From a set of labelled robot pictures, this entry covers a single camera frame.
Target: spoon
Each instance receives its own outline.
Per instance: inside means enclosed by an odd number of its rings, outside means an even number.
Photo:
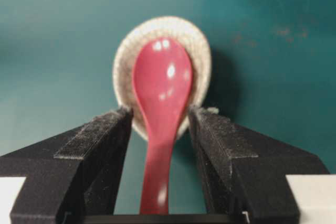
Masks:
[[[133,67],[133,89],[148,133],[140,214],[169,213],[170,160],[192,74],[185,49],[166,37],[147,43]]]

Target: teal surface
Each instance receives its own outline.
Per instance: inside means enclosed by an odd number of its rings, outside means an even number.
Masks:
[[[115,109],[119,43],[162,15],[189,19],[209,40],[206,106],[336,172],[335,0],[0,0],[0,154]],[[138,212],[145,151],[133,132],[117,214]],[[170,210],[205,212],[188,135],[174,149]]]

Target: green table surface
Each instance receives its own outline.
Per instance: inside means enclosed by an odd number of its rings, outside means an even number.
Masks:
[[[117,108],[115,51],[139,23],[175,15],[213,54],[205,106],[318,154],[336,171],[336,0],[0,0],[0,154]],[[139,209],[146,143],[132,133],[116,213]],[[170,212],[205,212],[186,134],[175,146]]]

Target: spoon handle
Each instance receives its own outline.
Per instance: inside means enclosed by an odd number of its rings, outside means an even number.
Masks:
[[[149,134],[140,206],[142,215],[169,214],[169,170],[175,132],[167,136],[157,134],[160,141],[153,139],[153,135]]]

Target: ceramic spoon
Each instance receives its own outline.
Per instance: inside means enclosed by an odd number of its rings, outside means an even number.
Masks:
[[[170,160],[192,74],[185,49],[165,37],[147,43],[133,67],[133,89],[148,134],[140,214],[169,213]]]

